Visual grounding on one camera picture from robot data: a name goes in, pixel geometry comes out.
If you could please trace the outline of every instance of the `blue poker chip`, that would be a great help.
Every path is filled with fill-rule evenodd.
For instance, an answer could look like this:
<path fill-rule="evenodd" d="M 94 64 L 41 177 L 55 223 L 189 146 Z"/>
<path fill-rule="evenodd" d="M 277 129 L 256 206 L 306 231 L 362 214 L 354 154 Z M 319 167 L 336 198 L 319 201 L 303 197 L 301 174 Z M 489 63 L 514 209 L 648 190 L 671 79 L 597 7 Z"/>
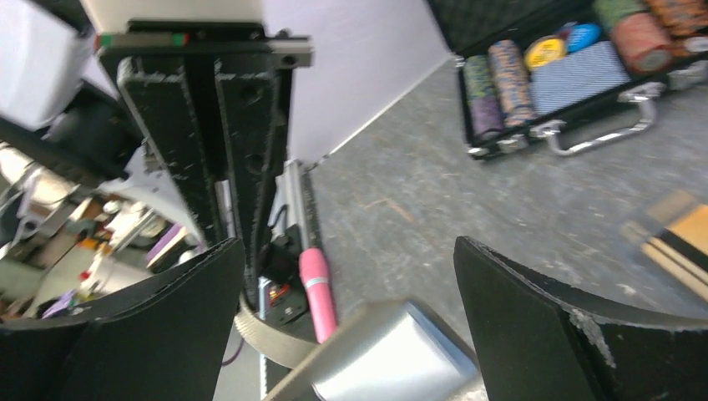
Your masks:
<path fill-rule="evenodd" d="M 574 26 L 573 31 L 568 36 L 568 53 L 575 53 L 597 42 L 601 33 L 602 29 L 594 23 L 583 23 Z"/>

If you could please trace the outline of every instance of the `purple object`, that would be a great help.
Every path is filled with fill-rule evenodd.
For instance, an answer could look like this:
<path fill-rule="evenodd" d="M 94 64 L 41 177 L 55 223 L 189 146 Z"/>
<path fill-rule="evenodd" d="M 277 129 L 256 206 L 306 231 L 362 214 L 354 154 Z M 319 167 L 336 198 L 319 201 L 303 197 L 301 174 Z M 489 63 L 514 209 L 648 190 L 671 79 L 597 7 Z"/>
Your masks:
<path fill-rule="evenodd" d="M 179 233 L 180 230 L 182 230 L 182 226 L 179 224 L 175 224 L 167 230 L 167 233 L 165 233 L 162 238 L 157 241 L 157 243 L 153 246 L 152 249 L 148 252 L 148 254 L 145 256 L 145 259 L 147 259 L 148 263 L 152 261 L 158 253 L 160 253 L 168 244 L 170 241 L 172 241 Z"/>
<path fill-rule="evenodd" d="M 495 96 L 472 99 L 472 122 L 479 140 L 491 140 L 502 132 L 504 122 Z"/>
<path fill-rule="evenodd" d="M 76 294 L 76 290 L 65 292 L 51 307 L 49 307 L 49 309 L 47 309 L 47 311 L 44 312 L 42 319 L 51 317 L 55 313 L 70 307 L 74 294 Z"/>

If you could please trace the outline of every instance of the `screw hole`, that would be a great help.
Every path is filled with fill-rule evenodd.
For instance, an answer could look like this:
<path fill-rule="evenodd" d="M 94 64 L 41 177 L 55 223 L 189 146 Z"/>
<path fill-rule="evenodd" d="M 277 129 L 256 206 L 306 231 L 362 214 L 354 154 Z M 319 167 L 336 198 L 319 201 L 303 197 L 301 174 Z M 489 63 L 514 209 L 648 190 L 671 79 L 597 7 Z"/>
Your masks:
<path fill-rule="evenodd" d="M 297 58 L 288 54 L 287 56 L 281 59 L 281 62 L 287 67 L 292 67 L 293 65 L 297 64 Z"/>
<path fill-rule="evenodd" d="M 246 85 L 241 88 L 239 95 L 246 104 L 253 104 L 260 99 L 260 89 L 252 85 Z"/>
<path fill-rule="evenodd" d="M 254 153 L 245 157 L 245 165 L 251 174 L 260 174 L 263 171 L 263 155 Z"/>

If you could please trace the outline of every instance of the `black box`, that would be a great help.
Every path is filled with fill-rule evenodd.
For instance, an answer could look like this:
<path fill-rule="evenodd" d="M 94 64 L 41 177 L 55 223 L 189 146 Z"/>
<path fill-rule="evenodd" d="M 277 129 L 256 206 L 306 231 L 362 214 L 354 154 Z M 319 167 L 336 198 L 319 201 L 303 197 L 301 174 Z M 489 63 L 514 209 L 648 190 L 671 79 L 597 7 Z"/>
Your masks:
<path fill-rule="evenodd" d="M 665 69 L 652 74 L 630 72 L 627 84 L 605 90 L 588 99 L 563 107 L 553 113 L 530 120 L 522 126 L 505 128 L 490 140 L 475 138 L 473 117 L 465 89 L 463 66 L 467 58 L 486 55 L 497 41 L 513 40 L 522 54 L 539 38 L 554 35 L 564 24 L 572 21 L 599 23 L 592 0 L 427 0 L 432 14 L 448 47 L 458 60 L 459 88 L 463 105 L 465 141 L 468 153 L 475 160 L 488 160 L 526 148 L 529 144 L 547 140 L 554 153 L 576 155 L 614 140 L 637 134 L 651 126 L 655 119 L 654 102 L 660 94 L 687 89 L 703 82 L 708 74 L 708 53 L 692 53 L 675 57 Z M 603 28 L 599 40 L 609 40 Z M 573 128 L 617 114 L 625 109 L 640 107 L 642 118 L 637 125 L 598 134 L 594 140 L 563 149 L 559 135 Z"/>

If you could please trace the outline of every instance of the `case latch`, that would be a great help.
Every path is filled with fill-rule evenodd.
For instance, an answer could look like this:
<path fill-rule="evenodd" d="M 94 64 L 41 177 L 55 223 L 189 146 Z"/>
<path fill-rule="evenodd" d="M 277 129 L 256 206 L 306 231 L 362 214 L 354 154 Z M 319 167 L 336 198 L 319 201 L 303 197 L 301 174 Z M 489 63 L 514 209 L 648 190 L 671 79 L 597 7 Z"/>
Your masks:
<path fill-rule="evenodd" d="M 515 134 L 505 140 L 498 140 L 497 145 L 503 153 L 513 153 L 528 147 L 528 141 L 523 134 Z"/>
<path fill-rule="evenodd" d="M 619 94 L 617 101 L 620 103 L 640 103 L 646 100 L 658 98 L 661 92 L 665 89 L 665 85 L 661 82 L 649 82 L 626 90 Z"/>
<path fill-rule="evenodd" d="M 669 86 L 673 90 L 685 90 L 708 80 L 708 61 L 701 60 L 686 69 L 669 73 Z"/>
<path fill-rule="evenodd" d="M 560 129 L 565 125 L 565 121 L 561 119 L 552 119 L 541 125 L 536 125 L 531 129 L 532 138 L 548 138 L 549 136 L 554 136 L 560 134 Z"/>

